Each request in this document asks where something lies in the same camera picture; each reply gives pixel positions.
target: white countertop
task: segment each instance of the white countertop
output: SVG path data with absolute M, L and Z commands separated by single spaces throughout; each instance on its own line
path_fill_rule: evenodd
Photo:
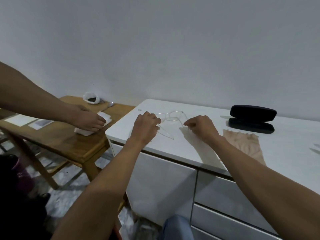
M 223 129 L 253 133 L 228 127 L 230 110 L 227 109 L 147 99 L 107 129 L 106 136 L 110 140 L 125 143 L 139 114 L 145 111 L 158 114 L 176 110 L 184 111 L 188 119 L 197 115 L 209 116 L 221 135 Z M 274 133 L 254 132 L 259 136 L 266 165 L 320 194 L 320 148 L 314 145 L 320 144 L 320 122 L 277 116 L 270 124 L 275 128 Z M 229 175 L 214 151 L 192 131 L 188 131 L 187 127 L 182 127 L 178 121 L 165 121 L 161 126 L 174 137 L 174 140 L 157 133 L 144 148 L 145 151 Z

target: hand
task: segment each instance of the hand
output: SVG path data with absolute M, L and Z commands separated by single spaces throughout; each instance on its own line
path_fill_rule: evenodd
M 208 116 L 198 115 L 184 122 L 202 141 L 209 144 L 212 138 L 219 137 L 219 133 Z
M 67 123 L 86 131 L 97 132 L 102 129 L 106 120 L 100 115 L 91 112 L 83 105 L 68 104 L 70 119 Z
M 161 119 L 157 118 L 154 113 L 140 114 L 134 122 L 130 138 L 141 143 L 143 148 L 156 136 L 158 129 L 160 129 L 156 125 L 160 123 Z

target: cabinet drawer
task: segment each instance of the cabinet drawer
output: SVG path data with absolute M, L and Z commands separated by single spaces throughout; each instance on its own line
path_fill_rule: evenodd
M 191 230 L 192 230 L 194 240 L 222 240 L 194 226 L 191 226 Z
M 194 201 L 277 234 L 233 181 L 199 171 Z
M 262 230 L 194 204 L 191 224 L 224 240 L 280 239 Z
M 111 146 L 115 155 L 122 149 Z M 141 152 L 126 190 L 130 206 L 160 226 L 175 214 L 190 220 L 196 177 L 193 168 Z

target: white wall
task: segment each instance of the white wall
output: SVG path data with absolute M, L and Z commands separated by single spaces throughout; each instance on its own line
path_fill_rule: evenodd
M 250 104 L 320 120 L 320 0 L 0 4 L 0 60 L 57 96 Z

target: beige cleaning cloth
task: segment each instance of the beige cleaning cloth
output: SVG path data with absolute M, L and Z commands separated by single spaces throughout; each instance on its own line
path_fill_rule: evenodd
M 223 130 L 223 136 L 231 145 L 256 159 L 259 163 L 266 165 L 266 162 L 263 159 L 258 136 L 255 134 L 245 134 L 226 129 Z

